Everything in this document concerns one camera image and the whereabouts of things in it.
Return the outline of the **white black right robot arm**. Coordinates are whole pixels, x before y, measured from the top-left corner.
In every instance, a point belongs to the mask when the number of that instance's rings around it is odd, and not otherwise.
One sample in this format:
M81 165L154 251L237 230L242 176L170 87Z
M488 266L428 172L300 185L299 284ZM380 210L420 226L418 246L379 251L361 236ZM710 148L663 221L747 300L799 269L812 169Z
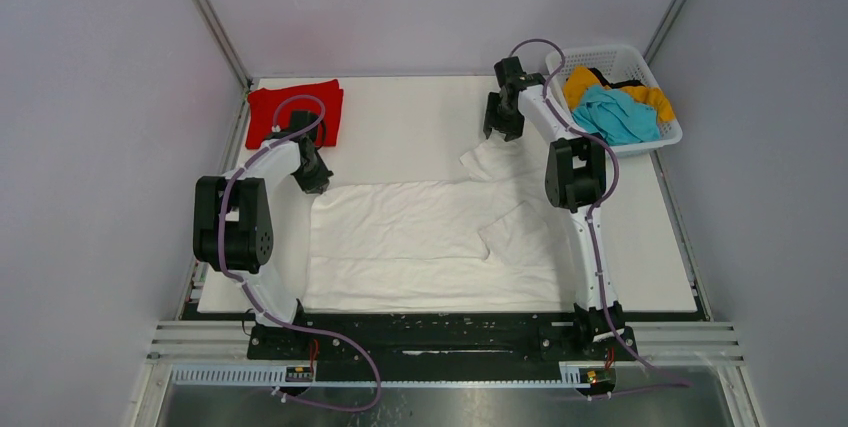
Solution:
M494 65L498 90L487 98L483 133L509 142L531 123L548 144L544 191L557 209L575 271L573 343L583 357L597 359L614 346L630 347L622 306L606 271L600 205L607 198L608 146L580 129L554 105L548 84L524 71L518 57Z

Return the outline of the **white t shirt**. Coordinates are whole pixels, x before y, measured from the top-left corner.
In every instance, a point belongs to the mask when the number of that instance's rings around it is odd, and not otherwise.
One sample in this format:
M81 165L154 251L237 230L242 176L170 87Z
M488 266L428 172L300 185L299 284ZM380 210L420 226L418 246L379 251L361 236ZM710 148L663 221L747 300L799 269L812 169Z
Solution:
M544 152L493 138L466 178L338 187L311 209L304 303L325 312L568 311L565 233L543 189Z

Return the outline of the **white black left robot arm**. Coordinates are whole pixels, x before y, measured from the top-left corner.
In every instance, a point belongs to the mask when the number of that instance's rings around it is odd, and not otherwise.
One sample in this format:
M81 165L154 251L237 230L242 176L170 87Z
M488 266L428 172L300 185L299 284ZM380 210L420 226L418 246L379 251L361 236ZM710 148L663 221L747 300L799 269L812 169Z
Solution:
M256 323L274 329L272 345L288 358L307 351L313 330L304 325L299 296L268 265L275 245L270 196L287 180L304 195L327 190L333 172L316 145L324 116L294 111L289 124L274 127L244 164L195 185L195 258L239 288Z

